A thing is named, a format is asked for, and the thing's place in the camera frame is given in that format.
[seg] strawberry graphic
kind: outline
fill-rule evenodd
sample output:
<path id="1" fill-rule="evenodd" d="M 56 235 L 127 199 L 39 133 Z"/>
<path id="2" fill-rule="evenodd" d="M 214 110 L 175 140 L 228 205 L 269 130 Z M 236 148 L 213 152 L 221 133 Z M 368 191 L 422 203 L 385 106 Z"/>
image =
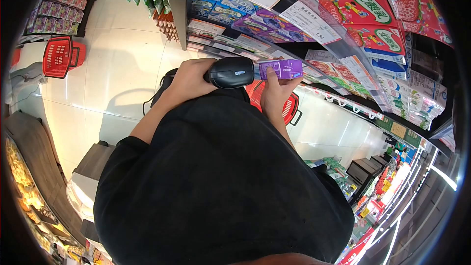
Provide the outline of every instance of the strawberry graphic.
<path id="1" fill-rule="evenodd" d="M 350 34 L 351 38 L 353 38 L 353 41 L 355 41 L 356 45 L 363 46 L 363 40 L 361 39 L 360 34 L 356 32 L 356 30 L 348 28 L 347 32 Z"/>
<path id="2" fill-rule="evenodd" d="M 421 25 L 415 22 L 402 22 L 404 29 L 409 32 L 417 33 L 420 31 Z"/>
<path id="3" fill-rule="evenodd" d="M 399 16 L 404 21 L 415 21 L 419 16 L 419 0 L 398 0 Z"/>
<path id="4" fill-rule="evenodd" d="M 335 4 L 332 3 L 330 0 L 319 0 L 319 3 L 327 9 L 327 11 L 333 15 L 333 17 L 338 21 L 339 23 L 342 23 L 342 14 L 339 12 L 339 9 Z"/>

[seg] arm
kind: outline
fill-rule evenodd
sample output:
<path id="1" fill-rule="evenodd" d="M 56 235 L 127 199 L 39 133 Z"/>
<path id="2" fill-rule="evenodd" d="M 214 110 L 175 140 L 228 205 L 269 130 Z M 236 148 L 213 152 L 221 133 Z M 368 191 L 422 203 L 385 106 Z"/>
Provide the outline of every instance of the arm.
<path id="1" fill-rule="evenodd" d="M 154 104 L 142 120 L 131 131 L 134 136 L 150 144 L 154 132 L 159 126 L 163 116 L 175 109 L 181 103 L 190 99 L 208 94 L 217 88 L 204 81 L 203 75 L 215 62 L 215 59 L 196 59 L 182 62 L 172 84 L 162 93 L 162 96 Z"/>
<path id="2" fill-rule="evenodd" d="M 296 79 L 282 79 L 278 80 L 275 71 L 268 67 L 267 69 L 267 82 L 265 89 L 262 92 L 261 106 L 263 114 L 267 116 L 268 120 L 278 130 L 278 132 L 286 139 L 286 141 L 294 149 L 293 143 L 286 131 L 285 121 L 283 120 L 282 112 L 283 106 L 290 97 L 293 90 L 301 83 L 302 77 Z"/>

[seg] black shirt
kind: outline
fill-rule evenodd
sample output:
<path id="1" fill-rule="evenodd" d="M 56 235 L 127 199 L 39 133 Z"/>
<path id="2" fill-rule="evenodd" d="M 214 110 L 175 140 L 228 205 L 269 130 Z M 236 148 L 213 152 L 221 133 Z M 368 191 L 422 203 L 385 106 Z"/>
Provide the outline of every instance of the black shirt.
<path id="1" fill-rule="evenodd" d="M 167 113 L 150 145 L 121 140 L 94 217 L 120 265 L 226 265 L 289 252 L 332 263 L 354 221 L 336 182 L 310 169 L 262 113 L 217 95 Z"/>

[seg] barcode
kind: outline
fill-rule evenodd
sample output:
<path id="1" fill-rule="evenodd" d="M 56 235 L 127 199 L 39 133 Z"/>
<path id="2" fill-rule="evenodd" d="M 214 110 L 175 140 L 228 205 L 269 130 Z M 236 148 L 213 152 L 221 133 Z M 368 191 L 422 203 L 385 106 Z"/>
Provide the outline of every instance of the barcode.
<path id="1" fill-rule="evenodd" d="M 254 64 L 253 65 L 253 79 L 254 80 L 260 80 L 261 77 L 260 77 L 260 68 L 259 68 L 259 64 Z"/>

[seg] store aisle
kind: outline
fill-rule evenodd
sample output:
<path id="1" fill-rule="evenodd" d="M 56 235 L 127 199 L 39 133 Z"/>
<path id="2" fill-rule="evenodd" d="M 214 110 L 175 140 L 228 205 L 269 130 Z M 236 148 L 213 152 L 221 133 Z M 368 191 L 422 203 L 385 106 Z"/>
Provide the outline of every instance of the store aisle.
<path id="1" fill-rule="evenodd" d="M 162 76 L 182 61 L 205 57 L 168 42 L 148 18 L 144 5 L 126 0 L 97 0 L 87 21 L 84 64 L 65 79 L 25 88 L 11 107 L 43 119 L 67 178 L 93 143 L 116 144 L 142 118 Z M 379 153 L 382 133 L 368 122 L 300 88 L 302 117 L 288 130 L 304 159 L 352 159 Z"/>

